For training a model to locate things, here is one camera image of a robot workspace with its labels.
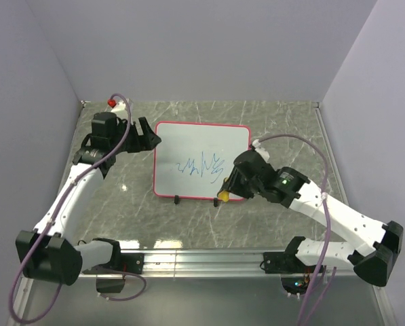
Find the gray wall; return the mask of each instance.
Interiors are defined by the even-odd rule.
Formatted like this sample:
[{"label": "gray wall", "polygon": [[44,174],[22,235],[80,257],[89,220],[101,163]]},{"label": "gray wall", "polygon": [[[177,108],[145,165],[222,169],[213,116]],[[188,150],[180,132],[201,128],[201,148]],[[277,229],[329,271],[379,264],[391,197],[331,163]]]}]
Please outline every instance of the gray wall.
[{"label": "gray wall", "polygon": [[[379,0],[323,101],[351,205],[405,231],[405,0]],[[387,286],[405,325],[405,235]]]},{"label": "gray wall", "polygon": [[28,0],[83,100],[322,100],[376,0]]},{"label": "gray wall", "polygon": [[56,195],[79,103],[21,0],[0,0],[0,325],[20,265],[15,238]]}]

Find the blue scribble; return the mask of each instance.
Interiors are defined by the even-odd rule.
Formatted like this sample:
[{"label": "blue scribble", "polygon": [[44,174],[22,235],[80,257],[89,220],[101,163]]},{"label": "blue scribble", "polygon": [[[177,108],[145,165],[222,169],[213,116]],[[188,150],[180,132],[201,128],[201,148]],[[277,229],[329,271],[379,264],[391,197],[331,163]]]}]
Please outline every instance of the blue scribble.
[{"label": "blue scribble", "polygon": [[178,167],[178,171],[180,171],[181,173],[186,172],[189,175],[194,175],[193,173],[196,173],[196,175],[203,177],[204,172],[208,171],[211,175],[214,175],[216,177],[211,182],[211,183],[215,183],[223,172],[223,167],[222,167],[223,163],[225,163],[225,160],[221,160],[220,158],[217,158],[215,153],[211,157],[210,163],[208,163],[208,161],[204,157],[204,152],[202,151],[200,164],[199,164],[199,161],[196,161],[195,158],[193,158],[193,159],[189,158],[185,165],[181,164],[181,163],[176,163],[176,165]]}]

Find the gray marble tabletop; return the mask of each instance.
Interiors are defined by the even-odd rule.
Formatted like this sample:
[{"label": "gray marble tabletop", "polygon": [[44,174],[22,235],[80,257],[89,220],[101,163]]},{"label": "gray marble tabletop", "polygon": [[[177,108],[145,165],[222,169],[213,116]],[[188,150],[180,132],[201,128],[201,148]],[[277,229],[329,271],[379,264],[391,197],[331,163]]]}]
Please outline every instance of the gray marble tabletop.
[{"label": "gray marble tabletop", "polygon": [[[90,132],[92,116],[106,107],[105,103],[86,103],[70,158]],[[152,128],[163,120],[242,124],[250,127],[253,139],[288,132],[309,139],[328,153],[310,102],[135,103],[133,117],[136,120],[141,116],[148,119]],[[295,139],[276,139],[267,141],[265,148],[275,168],[291,166],[316,183],[322,180],[322,161],[308,145]],[[332,167],[327,191],[341,199]],[[122,247],[135,249],[285,247],[294,236],[321,240],[324,231],[314,220],[259,197],[222,203],[217,208],[209,200],[182,200],[175,205],[172,199],[159,198],[153,193],[153,152],[142,152],[117,156],[116,164],[94,194],[71,240],[105,237],[120,240]]]}]

